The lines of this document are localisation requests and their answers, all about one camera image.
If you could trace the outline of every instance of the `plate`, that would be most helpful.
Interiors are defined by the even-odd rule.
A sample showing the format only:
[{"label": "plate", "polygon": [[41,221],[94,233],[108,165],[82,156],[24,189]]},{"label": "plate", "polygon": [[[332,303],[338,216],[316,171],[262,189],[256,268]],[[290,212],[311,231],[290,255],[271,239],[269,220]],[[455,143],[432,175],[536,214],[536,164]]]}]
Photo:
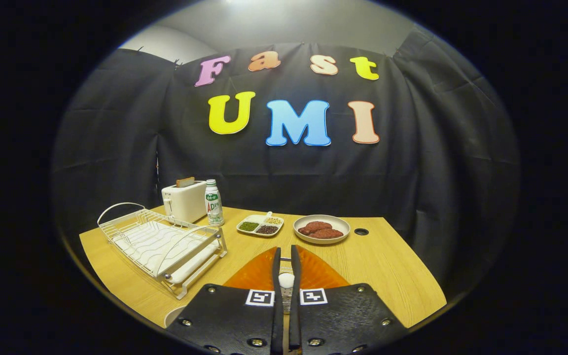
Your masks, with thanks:
[{"label": "plate", "polygon": [[[301,234],[298,229],[300,229],[301,227],[306,227],[306,225],[309,222],[314,222],[314,221],[319,221],[319,222],[325,222],[325,223],[329,223],[332,225],[332,229],[336,229],[337,231],[340,231],[341,233],[343,233],[343,236],[337,237],[337,238],[332,238],[329,240],[320,240],[317,238],[311,238],[309,236],[304,236],[304,234]],[[350,233],[350,225],[345,222],[344,220],[337,218],[335,216],[331,216],[331,215],[307,215],[307,216],[303,216],[302,218],[299,218],[298,220],[295,221],[295,223],[293,223],[293,230],[295,231],[295,234],[297,234],[297,236],[299,238],[301,238],[302,240],[307,241],[308,243],[313,243],[313,244],[334,244],[334,243],[338,243],[342,240],[344,240],[345,238],[347,238],[348,234]]]},{"label": "plate", "polygon": [[[239,231],[241,233],[255,234],[257,236],[262,236],[262,237],[272,237],[275,234],[277,234],[280,231],[280,229],[282,229],[282,226],[284,225],[284,219],[283,218],[279,218],[278,216],[272,216],[272,215],[273,215],[273,212],[271,212],[271,211],[269,211],[266,215],[248,215],[246,218],[241,220],[241,222],[239,224],[236,225],[236,229],[237,229],[237,231]],[[274,218],[275,220],[280,221],[280,223],[279,224],[266,223],[265,221],[268,218]],[[252,231],[244,231],[243,229],[241,229],[241,225],[244,222],[257,223],[257,227],[255,227],[255,229],[253,229]],[[259,230],[263,225],[276,227],[277,229],[275,230],[275,232],[273,232],[271,234],[257,233],[256,231]]]}]

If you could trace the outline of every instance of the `toaster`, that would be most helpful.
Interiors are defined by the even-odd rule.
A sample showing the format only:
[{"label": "toaster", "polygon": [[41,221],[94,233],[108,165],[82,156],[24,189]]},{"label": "toaster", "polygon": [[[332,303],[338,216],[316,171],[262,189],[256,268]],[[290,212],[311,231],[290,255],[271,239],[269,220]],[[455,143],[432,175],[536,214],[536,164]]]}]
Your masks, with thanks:
[{"label": "toaster", "polygon": [[162,198],[166,215],[188,223],[207,215],[205,185],[205,181],[195,181],[184,188],[178,188],[176,185],[163,188]]}]

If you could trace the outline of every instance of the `black backdrop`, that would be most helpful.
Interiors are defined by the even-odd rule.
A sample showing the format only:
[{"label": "black backdrop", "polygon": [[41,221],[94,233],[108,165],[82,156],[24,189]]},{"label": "black backdrop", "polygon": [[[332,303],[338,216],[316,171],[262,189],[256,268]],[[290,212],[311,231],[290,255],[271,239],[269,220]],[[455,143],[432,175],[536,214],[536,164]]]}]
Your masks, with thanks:
[{"label": "black backdrop", "polygon": [[[252,56],[266,50],[276,51],[282,63],[249,71]],[[312,72],[315,54],[336,59],[338,74]],[[214,83],[194,86],[202,61],[227,55],[232,60]],[[379,79],[356,73],[349,58],[359,56],[377,64]],[[208,100],[229,95],[225,119],[234,121],[235,94],[245,91],[256,92],[248,125],[231,135],[210,130]],[[266,103],[273,100],[288,101],[298,115],[311,100],[328,102],[331,144],[293,144],[284,133],[287,144],[268,146]],[[350,101],[374,104],[378,143],[352,140]],[[384,216],[449,299],[489,268],[513,221],[519,185],[516,140],[500,99],[466,59],[420,27],[393,59],[347,47],[281,43],[178,67],[119,49],[72,99],[53,169],[57,221],[79,253],[77,234],[95,227],[110,205],[153,208],[162,204],[160,189],[178,178],[215,178],[230,207]]]}]

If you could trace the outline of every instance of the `blue letter m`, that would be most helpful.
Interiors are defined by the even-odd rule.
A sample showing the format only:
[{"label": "blue letter m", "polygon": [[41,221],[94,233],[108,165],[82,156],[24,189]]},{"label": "blue letter m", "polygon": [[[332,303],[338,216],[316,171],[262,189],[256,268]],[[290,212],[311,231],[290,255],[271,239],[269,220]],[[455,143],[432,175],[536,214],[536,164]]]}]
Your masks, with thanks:
[{"label": "blue letter m", "polygon": [[304,143],[308,145],[330,145],[330,137],[325,129],[325,110],[329,108],[325,101],[313,100],[306,104],[301,116],[297,116],[293,107],[286,100],[274,100],[266,104],[271,109],[271,136],[266,139],[268,145],[284,145],[288,133],[291,142],[298,144],[308,127]]}]

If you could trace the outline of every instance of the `meat patty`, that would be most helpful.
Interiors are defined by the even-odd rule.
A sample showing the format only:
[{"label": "meat patty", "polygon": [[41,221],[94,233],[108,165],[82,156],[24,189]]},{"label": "meat patty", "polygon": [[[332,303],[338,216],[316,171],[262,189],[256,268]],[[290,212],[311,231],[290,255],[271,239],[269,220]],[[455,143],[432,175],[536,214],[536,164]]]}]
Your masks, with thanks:
[{"label": "meat patty", "polygon": [[320,229],[309,235],[309,237],[317,238],[319,240],[329,240],[340,236],[343,236],[343,233],[337,231],[336,229]]},{"label": "meat patty", "polygon": [[329,229],[329,228],[332,228],[331,224],[316,220],[314,222],[309,222],[308,224],[306,224],[306,227],[301,227],[300,229],[298,229],[298,231],[301,234],[304,234],[304,236],[307,236],[321,229]]}]

